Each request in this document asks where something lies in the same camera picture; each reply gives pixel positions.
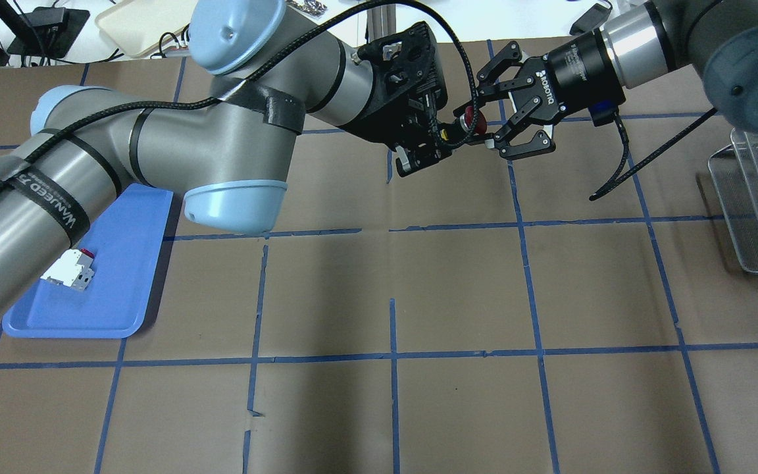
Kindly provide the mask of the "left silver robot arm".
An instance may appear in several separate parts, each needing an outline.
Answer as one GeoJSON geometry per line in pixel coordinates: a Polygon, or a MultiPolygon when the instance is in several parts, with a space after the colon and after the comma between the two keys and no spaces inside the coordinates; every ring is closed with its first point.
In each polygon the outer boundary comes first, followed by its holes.
{"type": "Polygon", "coordinates": [[[196,224],[267,233],[306,116],[398,152],[401,174],[449,154],[430,25],[358,48],[330,32],[385,5],[317,24],[284,1],[199,1],[190,51],[213,76],[207,98],[69,85],[43,94],[30,138],[0,156],[0,315],[133,183],[181,194],[196,224]]]}

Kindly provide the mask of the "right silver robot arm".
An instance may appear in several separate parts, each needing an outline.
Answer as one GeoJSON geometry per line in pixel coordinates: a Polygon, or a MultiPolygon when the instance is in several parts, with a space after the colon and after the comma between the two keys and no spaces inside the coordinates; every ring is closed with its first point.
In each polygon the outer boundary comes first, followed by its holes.
{"type": "Polygon", "coordinates": [[[507,160],[553,152],[548,131],[526,144],[511,140],[580,111],[610,123],[624,90],[686,66],[716,112],[758,133],[758,1],[647,1],[542,56],[506,45],[480,70],[478,96],[508,99],[515,113],[484,143],[507,160]]]}

